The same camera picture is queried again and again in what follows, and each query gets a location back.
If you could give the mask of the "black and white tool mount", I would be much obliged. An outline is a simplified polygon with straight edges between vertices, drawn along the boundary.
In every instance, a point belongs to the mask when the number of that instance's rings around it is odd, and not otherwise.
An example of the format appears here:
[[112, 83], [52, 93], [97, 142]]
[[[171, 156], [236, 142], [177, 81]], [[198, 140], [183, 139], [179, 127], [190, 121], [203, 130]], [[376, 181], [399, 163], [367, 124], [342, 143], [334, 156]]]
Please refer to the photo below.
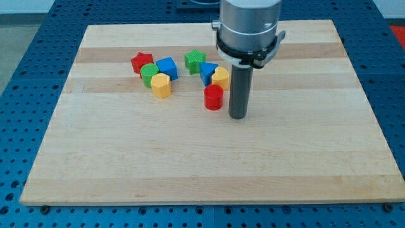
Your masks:
[[218, 55], [225, 61], [239, 68], [263, 68], [277, 54], [281, 42], [285, 39], [286, 31], [281, 31], [275, 36], [272, 43], [259, 51], [237, 51], [228, 47], [221, 39], [220, 32], [216, 32], [216, 48]]

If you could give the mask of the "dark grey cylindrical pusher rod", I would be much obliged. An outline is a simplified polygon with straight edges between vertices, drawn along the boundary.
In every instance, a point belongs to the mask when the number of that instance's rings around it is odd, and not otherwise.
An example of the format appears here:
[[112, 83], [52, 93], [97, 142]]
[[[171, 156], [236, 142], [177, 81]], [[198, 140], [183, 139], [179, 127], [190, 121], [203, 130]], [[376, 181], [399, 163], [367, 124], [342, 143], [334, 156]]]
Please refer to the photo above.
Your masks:
[[253, 68], [232, 66], [228, 114], [242, 119], [247, 114]]

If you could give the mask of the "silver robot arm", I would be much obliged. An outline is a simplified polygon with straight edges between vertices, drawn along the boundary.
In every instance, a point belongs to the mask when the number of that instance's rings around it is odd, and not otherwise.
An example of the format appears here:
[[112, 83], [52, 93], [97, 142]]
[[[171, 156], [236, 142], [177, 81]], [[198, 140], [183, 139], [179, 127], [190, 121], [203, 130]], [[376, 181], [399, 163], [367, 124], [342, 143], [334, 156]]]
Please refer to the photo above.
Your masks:
[[281, 0], [222, 0], [216, 31], [218, 54], [232, 65], [228, 114], [247, 114], [254, 69], [262, 69], [277, 54], [285, 31], [277, 32]]

